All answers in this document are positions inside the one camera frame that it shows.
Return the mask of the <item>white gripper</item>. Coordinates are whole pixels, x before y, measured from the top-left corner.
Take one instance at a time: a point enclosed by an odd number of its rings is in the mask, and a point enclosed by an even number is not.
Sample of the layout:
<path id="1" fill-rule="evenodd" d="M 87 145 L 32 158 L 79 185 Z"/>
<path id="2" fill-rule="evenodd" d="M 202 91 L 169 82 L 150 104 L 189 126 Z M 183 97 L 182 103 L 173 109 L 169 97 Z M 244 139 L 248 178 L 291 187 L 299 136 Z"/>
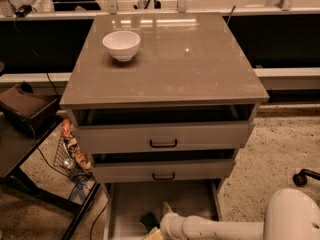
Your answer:
<path id="1" fill-rule="evenodd" d="M 192 217 L 183 217 L 172 213 L 173 209 L 168 202 L 163 202 L 160 230 L 154 227 L 143 240 L 191 240 Z"/>

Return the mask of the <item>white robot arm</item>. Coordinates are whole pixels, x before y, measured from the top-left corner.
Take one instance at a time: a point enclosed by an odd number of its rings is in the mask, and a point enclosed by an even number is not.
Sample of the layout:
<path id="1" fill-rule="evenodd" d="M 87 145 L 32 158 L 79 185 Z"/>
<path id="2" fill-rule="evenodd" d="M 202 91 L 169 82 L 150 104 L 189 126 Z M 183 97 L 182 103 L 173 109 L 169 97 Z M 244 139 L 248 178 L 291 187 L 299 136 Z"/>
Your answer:
<path id="1" fill-rule="evenodd" d="M 140 224 L 147 231 L 143 240 L 320 240 L 319 206 L 307 194 L 291 188 L 272 195 L 263 222 L 183 217 L 165 202 L 161 221 L 148 213 Z"/>

